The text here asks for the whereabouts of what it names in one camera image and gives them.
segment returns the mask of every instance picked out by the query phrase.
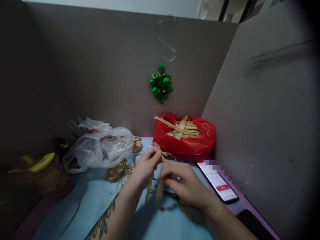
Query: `pink desk edge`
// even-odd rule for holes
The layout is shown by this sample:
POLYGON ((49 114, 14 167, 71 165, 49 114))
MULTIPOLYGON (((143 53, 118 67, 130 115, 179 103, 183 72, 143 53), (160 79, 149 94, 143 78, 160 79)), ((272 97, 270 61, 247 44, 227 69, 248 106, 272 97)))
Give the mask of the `pink desk edge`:
MULTIPOLYGON (((153 137, 142 137, 142 140, 152 140, 153 137)), ((264 220, 264 218, 260 215, 260 213, 252 206, 252 204, 248 201, 248 199, 243 196, 232 184, 232 182, 229 181, 229 179, 223 174, 224 171, 218 172, 222 175, 224 180, 232 187, 232 189, 236 192, 236 194, 239 196, 240 201, 245 204, 246 209, 248 209, 250 212, 252 212, 256 218, 261 222, 261 224, 270 232, 270 234, 276 239, 281 240, 281 238, 275 233, 275 231, 270 227, 270 225, 264 220)), ((209 189, 214 192, 210 184, 208 183, 207 179, 202 175, 205 182, 209 186, 209 189)), ((20 224, 20 226, 17 228, 15 233, 11 236, 11 240, 30 240, 32 239, 33 235, 36 233, 38 228, 40 227, 43 220, 48 215, 51 208, 56 204, 57 201, 50 199, 49 197, 44 196, 39 203, 35 206, 35 208, 31 211, 31 213, 25 218, 25 220, 20 224)), ((234 211, 231 205, 226 205, 229 210, 233 214, 238 214, 234 211)))

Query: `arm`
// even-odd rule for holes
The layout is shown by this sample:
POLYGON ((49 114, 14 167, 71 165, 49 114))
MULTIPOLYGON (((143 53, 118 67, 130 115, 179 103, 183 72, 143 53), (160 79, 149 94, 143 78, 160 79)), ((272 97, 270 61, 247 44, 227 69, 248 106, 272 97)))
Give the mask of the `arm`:
POLYGON ((156 147, 149 148, 140 157, 130 178, 93 226, 86 240, 113 240, 125 237, 126 229, 136 211, 142 191, 148 186, 160 161, 161 152, 156 147))
POLYGON ((200 181, 189 164, 167 162, 161 169, 160 179, 182 200, 203 212, 214 238, 256 240, 220 199, 200 181), (172 174, 181 179, 176 181, 171 177, 172 174))

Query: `scissors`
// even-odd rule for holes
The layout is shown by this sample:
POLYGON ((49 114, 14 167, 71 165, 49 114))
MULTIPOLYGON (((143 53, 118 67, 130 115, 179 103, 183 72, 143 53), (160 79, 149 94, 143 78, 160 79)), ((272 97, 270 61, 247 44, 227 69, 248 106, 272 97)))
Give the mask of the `scissors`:
POLYGON ((191 207, 186 202, 182 201, 175 193, 163 191, 163 194, 176 200, 181 210, 194 223, 204 224, 204 217, 199 208, 191 207))

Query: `red plastic bag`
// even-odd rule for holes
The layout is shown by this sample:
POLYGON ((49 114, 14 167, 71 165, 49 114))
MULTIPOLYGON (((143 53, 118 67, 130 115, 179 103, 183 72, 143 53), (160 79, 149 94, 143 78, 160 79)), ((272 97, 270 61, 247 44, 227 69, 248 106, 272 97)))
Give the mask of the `red plastic bag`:
MULTIPOLYGON (((185 116, 176 117, 173 113, 169 112, 165 113, 161 118, 175 125, 176 121, 181 121, 184 117, 185 116)), ((216 142, 216 126, 202 118, 192 118, 190 116, 189 118, 192 120, 193 124, 198 127, 203 134, 203 137, 176 139, 166 135, 166 133, 173 128, 158 121, 154 131, 153 141, 160 146, 163 152, 171 153, 176 158, 193 162, 210 159, 213 145, 216 142)))

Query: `gray partition wall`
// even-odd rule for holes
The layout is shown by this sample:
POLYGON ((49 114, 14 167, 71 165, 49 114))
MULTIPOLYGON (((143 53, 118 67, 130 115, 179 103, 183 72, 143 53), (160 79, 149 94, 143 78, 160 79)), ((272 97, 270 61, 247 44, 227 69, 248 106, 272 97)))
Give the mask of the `gray partition wall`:
POLYGON ((201 116, 236 24, 176 18, 159 36, 177 50, 166 63, 174 91, 164 105, 149 84, 162 57, 162 16, 80 7, 0 2, 1 236, 8 239, 40 196, 6 182, 14 156, 56 151, 77 116, 153 136, 153 115, 201 116))
POLYGON ((70 104, 81 116, 153 136, 154 114, 201 116, 237 24, 27 3, 63 71, 70 104), (151 93, 162 57, 174 91, 164 105, 151 93))
POLYGON ((314 39, 284 1, 239 25, 202 114, 216 124, 215 158, 283 239, 304 226, 319 159, 314 39))

